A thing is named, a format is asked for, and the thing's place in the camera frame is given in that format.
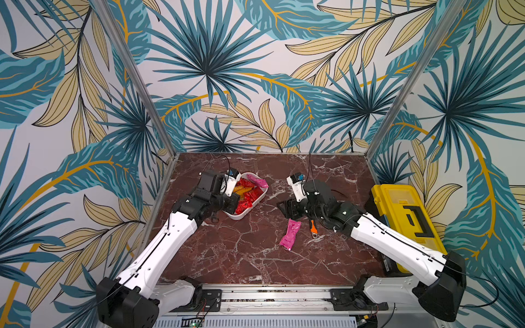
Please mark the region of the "pink tea bag packet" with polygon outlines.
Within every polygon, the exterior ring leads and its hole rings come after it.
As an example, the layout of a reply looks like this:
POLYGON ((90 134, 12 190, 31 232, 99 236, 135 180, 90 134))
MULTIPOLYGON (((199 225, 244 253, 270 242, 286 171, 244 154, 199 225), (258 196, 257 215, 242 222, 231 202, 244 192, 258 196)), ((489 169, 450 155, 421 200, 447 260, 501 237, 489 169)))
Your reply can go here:
POLYGON ((280 246, 283 246, 284 249, 291 251, 295 244, 296 236, 301 228, 301 225, 301 222, 289 219, 287 224, 287 232, 280 240, 280 246))

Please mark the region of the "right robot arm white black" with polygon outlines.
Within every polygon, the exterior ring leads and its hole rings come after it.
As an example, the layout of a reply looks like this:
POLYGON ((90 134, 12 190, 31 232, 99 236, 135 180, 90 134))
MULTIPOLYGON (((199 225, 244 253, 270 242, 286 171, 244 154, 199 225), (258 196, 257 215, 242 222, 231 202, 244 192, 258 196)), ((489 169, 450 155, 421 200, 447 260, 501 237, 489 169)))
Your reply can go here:
POLYGON ((443 254, 403 236, 355 204, 338 201, 323 181, 293 174, 287 183, 294 196, 277 205, 285 218, 311 219, 376 249, 410 272, 406 278, 365 278, 362 294, 368 300, 418 304, 441 321, 456 320, 467 287, 465 260, 458 253, 443 254))

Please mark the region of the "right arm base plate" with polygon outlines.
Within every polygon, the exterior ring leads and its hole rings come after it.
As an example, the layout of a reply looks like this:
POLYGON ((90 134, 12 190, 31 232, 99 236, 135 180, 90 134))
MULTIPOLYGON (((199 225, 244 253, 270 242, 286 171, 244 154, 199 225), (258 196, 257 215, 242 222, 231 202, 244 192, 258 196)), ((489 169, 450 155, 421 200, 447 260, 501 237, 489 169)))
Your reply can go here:
POLYGON ((353 288, 330 289, 328 301, 333 305, 335 311, 376 313, 389 309, 387 303, 374 303, 362 291, 353 288))

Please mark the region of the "yellow orange tea bag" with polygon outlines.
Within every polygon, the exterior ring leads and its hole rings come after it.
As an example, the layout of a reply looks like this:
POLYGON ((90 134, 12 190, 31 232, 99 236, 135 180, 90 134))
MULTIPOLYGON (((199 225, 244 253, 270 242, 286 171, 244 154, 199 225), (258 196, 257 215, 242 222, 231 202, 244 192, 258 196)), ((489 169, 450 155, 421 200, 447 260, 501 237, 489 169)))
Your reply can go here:
POLYGON ((250 192, 251 190, 253 190, 254 187, 245 187, 243 185, 240 185, 240 186, 236 186, 234 188, 234 193, 239 195, 239 196, 242 196, 244 195, 245 193, 247 192, 250 192))

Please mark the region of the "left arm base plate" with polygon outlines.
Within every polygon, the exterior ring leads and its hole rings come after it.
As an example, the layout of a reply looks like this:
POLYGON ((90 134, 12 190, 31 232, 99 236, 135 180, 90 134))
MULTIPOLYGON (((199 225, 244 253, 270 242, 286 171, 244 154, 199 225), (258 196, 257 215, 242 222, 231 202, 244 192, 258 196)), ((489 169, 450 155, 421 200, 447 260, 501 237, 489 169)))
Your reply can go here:
POLYGON ((197 290, 186 306, 178 307, 172 312, 219 312, 221 309, 221 289, 197 290))

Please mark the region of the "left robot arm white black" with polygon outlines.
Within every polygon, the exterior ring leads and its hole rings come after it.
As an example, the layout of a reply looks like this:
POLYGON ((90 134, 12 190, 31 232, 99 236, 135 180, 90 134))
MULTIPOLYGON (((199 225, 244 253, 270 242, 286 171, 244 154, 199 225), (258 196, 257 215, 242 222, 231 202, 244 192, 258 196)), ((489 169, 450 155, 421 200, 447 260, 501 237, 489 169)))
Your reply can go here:
POLYGON ((233 190, 240 178, 236 169, 201 173, 197 186, 175 202, 163 228, 142 253, 118 277, 106 277, 97 285, 100 322, 108 327, 152 327, 164 314, 200 303, 198 285, 189 278, 167 286, 157 283, 205 219, 218 211, 236 211, 239 196, 233 190))

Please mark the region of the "white plastic storage box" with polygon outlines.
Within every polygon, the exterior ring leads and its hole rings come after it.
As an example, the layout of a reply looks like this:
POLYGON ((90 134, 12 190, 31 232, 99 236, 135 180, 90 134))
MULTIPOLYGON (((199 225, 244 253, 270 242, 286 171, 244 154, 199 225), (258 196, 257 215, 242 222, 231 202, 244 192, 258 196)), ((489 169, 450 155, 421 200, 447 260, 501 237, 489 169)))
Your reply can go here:
MULTIPOLYGON (((246 173, 243 173, 241 174, 241 178, 247 178, 247 175, 249 174, 254 174, 256 175, 255 173, 252 173, 252 172, 246 172, 246 173)), ((241 220, 243 219, 251 210, 253 210, 260 202, 262 202, 262 199, 266 196, 267 194, 267 191, 268 189, 263 189, 264 193, 261 195, 260 198, 258 198, 255 202, 254 202, 254 206, 251 208, 251 209, 247 209, 244 213, 240 214, 240 215, 230 215, 230 214, 227 214, 228 217, 230 217, 231 219, 233 220, 241 220)))

